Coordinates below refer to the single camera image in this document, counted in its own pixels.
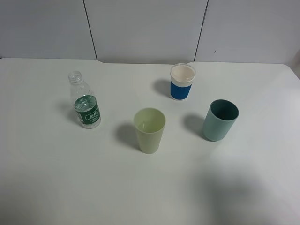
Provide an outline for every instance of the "water bottle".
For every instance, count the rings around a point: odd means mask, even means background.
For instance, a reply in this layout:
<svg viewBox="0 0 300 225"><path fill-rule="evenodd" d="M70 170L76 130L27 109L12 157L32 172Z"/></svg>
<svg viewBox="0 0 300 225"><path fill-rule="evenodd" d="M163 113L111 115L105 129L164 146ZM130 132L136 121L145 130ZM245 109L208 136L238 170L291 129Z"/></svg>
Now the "water bottle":
<svg viewBox="0 0 300 225"><path fill-rule="evenodd" d="M71 84L71 100L82 126L87 129L97 127L101 116L94 92L83 80L80 72L71 72L68 78Z"/></svg>

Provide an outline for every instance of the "bottle neck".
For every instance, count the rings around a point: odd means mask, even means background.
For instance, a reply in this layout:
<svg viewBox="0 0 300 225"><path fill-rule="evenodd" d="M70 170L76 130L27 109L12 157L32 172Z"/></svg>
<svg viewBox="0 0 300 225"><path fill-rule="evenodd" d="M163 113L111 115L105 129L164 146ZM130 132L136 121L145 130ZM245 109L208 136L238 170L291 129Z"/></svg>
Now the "bottle neck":
<svg viewBox="0 0 300 225"><path fill-rule="evenodd" d="M83 82L83 76L79 71L74 71L68 75L71 85L77 86Z"/></svg>

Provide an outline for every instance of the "plastic cup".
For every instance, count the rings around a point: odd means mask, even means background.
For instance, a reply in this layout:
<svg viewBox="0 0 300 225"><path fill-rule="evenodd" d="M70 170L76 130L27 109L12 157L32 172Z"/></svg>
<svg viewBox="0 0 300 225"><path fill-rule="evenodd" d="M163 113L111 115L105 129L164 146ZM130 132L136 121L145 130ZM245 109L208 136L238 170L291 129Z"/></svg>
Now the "plastic cup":
<svg viewBox="0 0 300 225"><path fill-rule="evenodd" d="M175 100L187 98L196 71L188 64L179 63L171 68L171 96Z"/></svg>
<svg viewBox="0 0 300 225"><path fill-rule="evenodd" d="M210 105L202 132L211 141L222 140L239 116L238 108L230 101L216 100Z"/></svg>
<svg viewBox="0 0 300 225"><path fill-rule="evenodd" d="M165 128L165 115L158 109L145 108L136 113L134 124L141 151L156 152Z"/></svg>

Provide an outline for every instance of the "table surface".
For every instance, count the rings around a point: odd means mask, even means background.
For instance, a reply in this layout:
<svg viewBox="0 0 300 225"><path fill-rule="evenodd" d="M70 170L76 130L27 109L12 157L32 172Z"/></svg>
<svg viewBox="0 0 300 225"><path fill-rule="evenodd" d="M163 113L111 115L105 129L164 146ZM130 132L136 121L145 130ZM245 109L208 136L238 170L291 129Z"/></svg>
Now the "table surface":
<svg viewBox="0 0 300 225"><path fill-rule="evenodd" d="M298 224L298 78L280 64L190 64L190 94L175 101L171 65L1 59L1 224ZM95 129L70 103L74 70L97 97ZM199 134L220 98L240 115L210 142ZM152 155L138 150L132 123L145 107L167 120Z"/></svg>

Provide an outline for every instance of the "green bottle label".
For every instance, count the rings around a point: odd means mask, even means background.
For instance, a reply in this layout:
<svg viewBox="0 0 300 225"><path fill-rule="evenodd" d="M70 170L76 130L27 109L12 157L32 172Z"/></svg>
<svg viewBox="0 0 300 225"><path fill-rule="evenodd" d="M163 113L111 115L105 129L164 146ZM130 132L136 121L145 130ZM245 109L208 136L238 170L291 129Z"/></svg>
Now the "green bottle label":
<svg viewBox="0 0 300 225"><path fill-rule="evenodd" d="M76 100L74 105L78 105L82 100L89 98L89 96L83 96L81 98L79 98L78 100ZM93 124L95 123L99 118L100 118L100 111L98 108L98 104L96 101L96 104L93 108L91 108L90 110L86 111L86 112L79 112L77 111L77 115L80 119L80 122L86 125L89 124Z"/></svg>

